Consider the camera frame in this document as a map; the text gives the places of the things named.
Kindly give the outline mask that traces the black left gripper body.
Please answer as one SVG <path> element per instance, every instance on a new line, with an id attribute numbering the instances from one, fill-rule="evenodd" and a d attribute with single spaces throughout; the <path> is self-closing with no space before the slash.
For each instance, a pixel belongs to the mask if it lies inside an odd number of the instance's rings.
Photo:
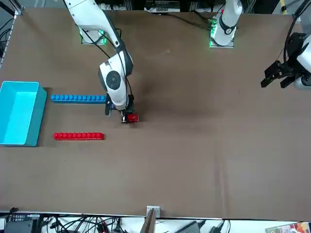
<path id="1" fill-rule="evenodd" d="M 297 58 L 305 50 L 303 43 L 305 41 L 305 33 L 293 33 L 289 37 L 286 46 L 286 53 L 288 58 L 284 62 L 286 69 L 290 76 L 301 77 L 307 73 L 306 69 L 298 62 Z"/>

